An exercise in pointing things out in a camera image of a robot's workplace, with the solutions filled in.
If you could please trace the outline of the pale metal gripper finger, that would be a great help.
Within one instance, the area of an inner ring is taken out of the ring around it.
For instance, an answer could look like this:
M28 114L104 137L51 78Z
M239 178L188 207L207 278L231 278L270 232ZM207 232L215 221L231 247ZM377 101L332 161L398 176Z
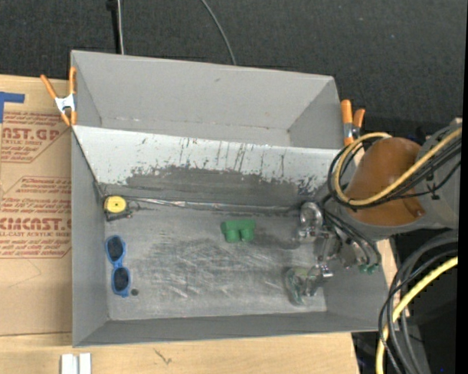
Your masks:
M326 265L289 268L285 275L285 288L291 304L304 305L332 276Z
M315 202L305 202L299 210L296 239L300 242L313 243L326 240L328 234L322 208Z

